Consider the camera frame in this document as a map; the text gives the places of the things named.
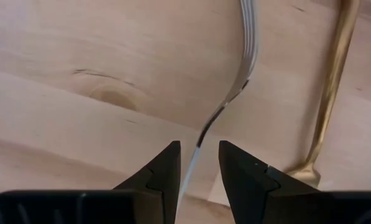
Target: light wood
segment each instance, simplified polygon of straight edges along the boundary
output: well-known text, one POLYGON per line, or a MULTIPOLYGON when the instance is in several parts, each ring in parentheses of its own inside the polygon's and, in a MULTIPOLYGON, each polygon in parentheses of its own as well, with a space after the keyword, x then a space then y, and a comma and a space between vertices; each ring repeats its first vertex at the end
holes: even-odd
MULTIPOLYGON (((197 197, 208 197, 217 176, 219 139, 279 169, 300 161, 310 143, 336 5, 257 6, 257 66, 205 141, 190 188, 197 197)), ((0 141, 130 175, 178 139, 187 162, 241 54, 237 1, 0 0, 0 141)), ((323 190, 371 189, 371 0, 362 2, 316 168, 323 190)), ((215 192, 213 201, 224 194, 215 192)))
MULTIPOLYGON (((197 131, 178 124, 0 73, 0 191, 19 186, 13 182, 23 183, 22 187, 49 187, 55 175, 71 164, 74 170, 91 166, 95 172, 84 169, 79 175, 87 172, 90 180, 81 177, 70 186, 78 179, 75 171, 68 171, 64 179, 74 178, 73 182, 61 184, 58 179, 51 188, 90 185, 109 189, 138 171, 172 140, 181 141, 184 172, 197 137, 197 131), (101 169, 106 181, 91 184, 103 178, 98 177, 101 169), (25 172, 24 179, 16 178, 20 172, 25 172)), ((218 140, 208 136, 189 195, 208 198, 218 171, 218 140)))

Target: wood grain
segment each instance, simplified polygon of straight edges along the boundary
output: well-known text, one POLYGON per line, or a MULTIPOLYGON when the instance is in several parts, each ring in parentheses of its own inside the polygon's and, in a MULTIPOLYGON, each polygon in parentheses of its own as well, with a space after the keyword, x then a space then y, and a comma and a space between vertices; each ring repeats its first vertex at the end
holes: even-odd
MULTIPOLYGON (((328 2, 258 1, 255 73, 212 127, 190 192, 208 197, 220 139, 279 169, 304 158, 337 16, 328 2)), ((325 190, 371 189, 371 0, 362 5, 317 163, 325 190)), ((0 141, 130 175, 181 140, 187 162, 241 53, 237 1, 0 0, 0 141)))
MULTIPOLYGON (((126 175, 0 141, 0 192, 17 189, 111 189, 126 175)), ((229 208, 186 195, 176 223, 234 223, 229 208)))

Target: black clamp jaw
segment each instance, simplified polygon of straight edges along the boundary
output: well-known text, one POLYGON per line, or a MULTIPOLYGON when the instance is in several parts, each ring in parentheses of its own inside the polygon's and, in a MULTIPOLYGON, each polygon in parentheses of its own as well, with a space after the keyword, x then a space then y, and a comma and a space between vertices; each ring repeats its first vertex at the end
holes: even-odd
MULTIPOLYGON (((0 194, 0 224, 174 224, 180 142, 112 190, 0 194)), ((221 141, 222 181, 237 224, 371 223, 371 192, 320 192, 221 141)))

